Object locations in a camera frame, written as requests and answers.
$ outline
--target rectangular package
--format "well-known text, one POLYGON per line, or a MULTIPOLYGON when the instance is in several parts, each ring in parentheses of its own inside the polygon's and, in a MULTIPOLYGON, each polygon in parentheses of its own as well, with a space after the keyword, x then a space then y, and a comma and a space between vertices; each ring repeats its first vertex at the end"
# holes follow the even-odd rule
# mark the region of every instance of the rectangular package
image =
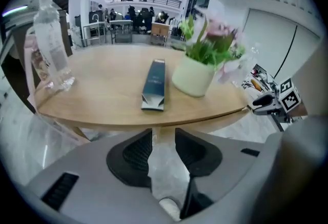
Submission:
POLYGON ((154 59, 142 91, 143 110, 164 110, 165 60, 154 59))

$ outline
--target round wooden table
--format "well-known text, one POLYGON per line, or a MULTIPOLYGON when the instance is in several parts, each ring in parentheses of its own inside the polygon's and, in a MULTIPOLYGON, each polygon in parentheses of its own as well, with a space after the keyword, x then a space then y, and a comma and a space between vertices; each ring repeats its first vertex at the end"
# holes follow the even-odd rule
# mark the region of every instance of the round wooden table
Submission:
POLYGON ((212 83, 204 97, 190 97, 171 82, 184 52, 153 46, 99 46, 74 53, 75 83, 68 91, 35 94, 40 114, 71 128, 134 130, 198 124, 242 110, 247 100, 232 84, 212 83), (155 58, 166 62, 164 111, 141 110, 141 93, 155 58))

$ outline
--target white ceramic pot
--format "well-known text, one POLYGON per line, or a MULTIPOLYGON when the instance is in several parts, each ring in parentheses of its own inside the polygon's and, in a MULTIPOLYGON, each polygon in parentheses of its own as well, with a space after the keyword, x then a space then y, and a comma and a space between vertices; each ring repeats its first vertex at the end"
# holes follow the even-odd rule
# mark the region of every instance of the white ceramic pot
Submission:
POLYGON ((214 66, 204 65, 184 55, 174 70, 172 82, 183 93, 204 96, 214 73, 214 66))

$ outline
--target bottle cap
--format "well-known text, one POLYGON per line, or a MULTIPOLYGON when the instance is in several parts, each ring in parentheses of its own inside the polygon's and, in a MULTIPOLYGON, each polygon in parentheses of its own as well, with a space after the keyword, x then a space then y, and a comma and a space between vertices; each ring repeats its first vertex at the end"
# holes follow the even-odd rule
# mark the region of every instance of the bottle cap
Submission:
POLYGON ((52 4, 52 0, 39 0, 40 7, 49 6, 52 4))

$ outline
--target white cylinder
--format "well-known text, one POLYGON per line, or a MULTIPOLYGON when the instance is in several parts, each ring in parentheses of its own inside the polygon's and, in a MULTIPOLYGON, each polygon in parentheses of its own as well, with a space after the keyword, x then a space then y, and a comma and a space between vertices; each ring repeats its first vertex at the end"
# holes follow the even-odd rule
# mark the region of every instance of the white cylinder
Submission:
POLYGON ((204 96, 214 76, 214 66, 207 66, 186 55, 175 68, 172 82, 190 96, 204 96))

